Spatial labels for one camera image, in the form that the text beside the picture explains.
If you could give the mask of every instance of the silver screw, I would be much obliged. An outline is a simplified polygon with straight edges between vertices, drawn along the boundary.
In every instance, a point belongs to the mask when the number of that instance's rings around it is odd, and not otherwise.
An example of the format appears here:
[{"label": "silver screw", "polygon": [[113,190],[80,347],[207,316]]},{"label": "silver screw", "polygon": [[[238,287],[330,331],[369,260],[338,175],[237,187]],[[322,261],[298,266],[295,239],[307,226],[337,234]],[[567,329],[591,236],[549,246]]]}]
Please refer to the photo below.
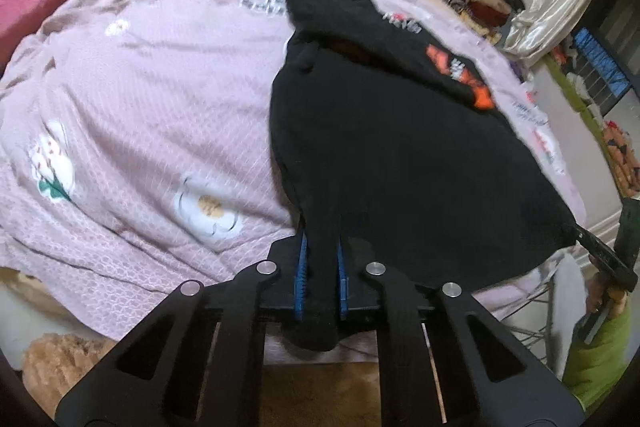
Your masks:
[{"label": "silver screw", "polygon": [[442,293],[447,297],[460,297],[460,295],[462,295],[462,288],[459,284],[447,282],[442,285]]},{"label": "silver screw", "polygon": [[200,291],[200,284],[197,281],[187,281],[180,286],[180,293],[189,297],[196,295]]},{"label": "silver screw", "polygon": [[367,273],[370,275],[382,275],[386,271],[386,266],[377,261],[367,264]]},{"label": "silver screw", "polygon": [[255,269],[258,270],[258,273],[261,273],[262,275],[271,275],[277,268],[278,265],[273,261],[262,261],[255,267]]}]

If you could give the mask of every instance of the hand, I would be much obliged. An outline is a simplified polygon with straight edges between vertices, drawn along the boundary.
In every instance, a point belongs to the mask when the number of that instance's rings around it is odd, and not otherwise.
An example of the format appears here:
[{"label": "hand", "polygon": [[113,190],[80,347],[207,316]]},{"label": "hand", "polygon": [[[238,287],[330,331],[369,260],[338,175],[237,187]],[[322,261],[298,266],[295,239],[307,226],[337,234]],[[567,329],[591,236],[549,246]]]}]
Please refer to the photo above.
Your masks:
[{"label": "hand", "polygon": [[589,313],[595,313],[600,309],[605,291],[607,291],[609,298],[614,302],[613,308],[607,318],[615,319],[620,317],[626,307],[627,294],[623,289],[615,285],[606,287],[606,277],[600,272],[596,273],[588,283],[587,311]]}]

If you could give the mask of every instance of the green sleeve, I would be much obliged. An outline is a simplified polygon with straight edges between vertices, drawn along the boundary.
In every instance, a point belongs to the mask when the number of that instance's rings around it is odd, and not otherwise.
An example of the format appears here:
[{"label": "green sleeve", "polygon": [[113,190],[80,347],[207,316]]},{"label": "green sleeve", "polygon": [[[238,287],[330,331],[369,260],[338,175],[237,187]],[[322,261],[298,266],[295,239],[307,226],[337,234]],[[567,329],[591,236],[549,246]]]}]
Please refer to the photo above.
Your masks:
[{"label": "green sleeve", "polygon": [[620,317],[606,321],[587,346],[574,340],[562,383],[585,410],[596,407],[625,371],[625,349],[631,337],[631,313],[627,303]]}]

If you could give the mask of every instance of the person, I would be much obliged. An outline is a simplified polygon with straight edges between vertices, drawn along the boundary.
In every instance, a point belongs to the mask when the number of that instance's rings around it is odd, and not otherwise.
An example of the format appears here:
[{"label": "person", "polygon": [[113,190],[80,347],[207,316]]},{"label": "person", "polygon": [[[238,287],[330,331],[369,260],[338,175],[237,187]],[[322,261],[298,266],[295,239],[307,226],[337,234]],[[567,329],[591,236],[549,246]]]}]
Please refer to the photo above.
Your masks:
[{"label": "person", "polygon": [[597,409],[625,372],[625,349],[631,337],[628,294],[614,285],[607,285],[602,273],[589,281],[587,312],[598,311],[605,292],[613,301],[609,316],[589,345],[579,340],[574,332],[562,376],[562,383],[587,413]]}]

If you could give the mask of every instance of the green leaf print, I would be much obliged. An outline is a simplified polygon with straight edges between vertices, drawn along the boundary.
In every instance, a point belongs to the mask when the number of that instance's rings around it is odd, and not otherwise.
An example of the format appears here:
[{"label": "green leaf print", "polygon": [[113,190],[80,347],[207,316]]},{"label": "green leaf print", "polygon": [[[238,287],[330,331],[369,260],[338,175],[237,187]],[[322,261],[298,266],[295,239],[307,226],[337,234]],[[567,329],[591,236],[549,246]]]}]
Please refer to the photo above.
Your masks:
[{"label": "green leaf print", "polygon": [[62,187],[62,184],[58,181],[58,178],[53,176],[53,181],[50,182],[48,180],[40,180],[38,182],[38,190],[41,194],[46,194],[49,191],[49,197],[52,200],[57,200],[60,198],[65,198],[67,201],[71,201],[68,194],[65,192],[65,189]]}]

